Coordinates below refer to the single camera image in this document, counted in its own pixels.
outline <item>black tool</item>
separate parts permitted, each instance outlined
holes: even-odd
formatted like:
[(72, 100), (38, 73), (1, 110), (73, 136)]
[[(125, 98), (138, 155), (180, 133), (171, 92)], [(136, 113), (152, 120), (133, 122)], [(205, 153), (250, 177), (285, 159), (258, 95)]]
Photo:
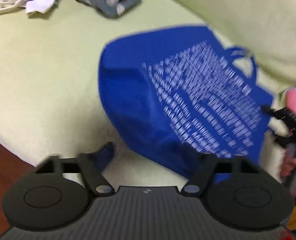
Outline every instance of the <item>black tool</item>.
[[(18, 180), (2, 207), (11, 228), (0, 240), (296, 239), (282, 225), (289, 191), (243, 157), (205, 154), (200, 171), (177, 187), (112, 188), (100, 175), (112, 143), (74, 159), (50, 157)], [(63, 172), (81, 173), (85, 188)], [(214, 184), (218, 173), (231, 174)]]
[[(294, 114), (289, 109), (282, 108), (280, 110), (270, 109), (269, 106), (261, 106), (261, 109), (272, 117), (282, 120), (286, 126), (289, 128), (289, 135), (287, 137), (275, 134), (274, 141), (278, 143), (281, 147), (287, 149), (287, 152), (292, 157), (296, 157), (296, 114)], [(283, 185), (287, 187), (291, 193), (296, 191), (296, 168), (292, 171), (290, 176), (283, 180)]]

